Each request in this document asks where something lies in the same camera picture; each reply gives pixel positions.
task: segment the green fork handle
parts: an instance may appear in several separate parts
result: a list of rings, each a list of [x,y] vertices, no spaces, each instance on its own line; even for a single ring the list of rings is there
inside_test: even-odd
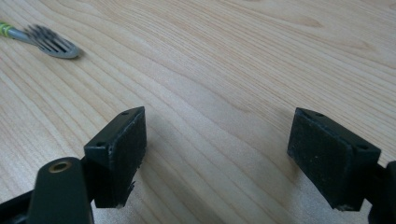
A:
[[[31,45],[35,45],[35,43],[32,40],[30,40],[30,38],[26,35],[25,32],[17,30],[12,25],[4,21],[0,21],[0,35],[17,39]]]

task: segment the black plastic block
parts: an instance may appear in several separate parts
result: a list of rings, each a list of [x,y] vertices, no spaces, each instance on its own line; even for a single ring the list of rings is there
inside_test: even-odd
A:
[[[122,207],[146,152],[143,106],[117,115],[85,147],[85,173],[96,207]]]
[[[297,108],[288,154],[332,208],[359,211],[381,150],[314,111]]]

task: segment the light wooden surface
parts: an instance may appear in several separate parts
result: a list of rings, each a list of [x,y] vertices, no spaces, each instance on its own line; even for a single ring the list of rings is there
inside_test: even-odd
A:
[[[148,152],[96,223],[367,223],[332,210],[287,156],[296,106],[396,160],[394,0],[0,1],[84,50],[60,60],[0,38],[0,203],[145,106]]]

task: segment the black plastic part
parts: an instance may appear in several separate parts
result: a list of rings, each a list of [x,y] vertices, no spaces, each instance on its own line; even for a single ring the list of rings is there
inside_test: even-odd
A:
[[[370,224],[396,223],[396,161],[377,170],[367,199],[373,205]]]
[[[98,208],[122,207],[146,152],[145,108],[124,111],[85,147],[85,175]]]
[[[0,223],[26,223],[27,211],[31,196],[32,191],[29,191],[5,203],[0,204]]]
[[[93,223],[79,159],[61,158],[41,167],[37,174],[27,223]]]
[[[332,119],[297,108],[288,154],[332,208],[359,211],[381,150]]]

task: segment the screw hole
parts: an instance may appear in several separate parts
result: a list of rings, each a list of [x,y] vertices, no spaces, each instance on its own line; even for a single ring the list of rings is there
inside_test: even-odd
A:
[[[51,165],[51,167],[49,168],[49,172],[53,174],[60,173],[67,170],[71,165],[72,163],[70,163],[70,161],[59,161]]]
[[[369,149],[369,147],[367,147],[366,145],[357,145],[358,148],[360,149]]]
[[[98,143],[96,143],[96,146],[97,147],[102,147],[102,146],[104,146],[106,144],[106,142],[98,142]]]

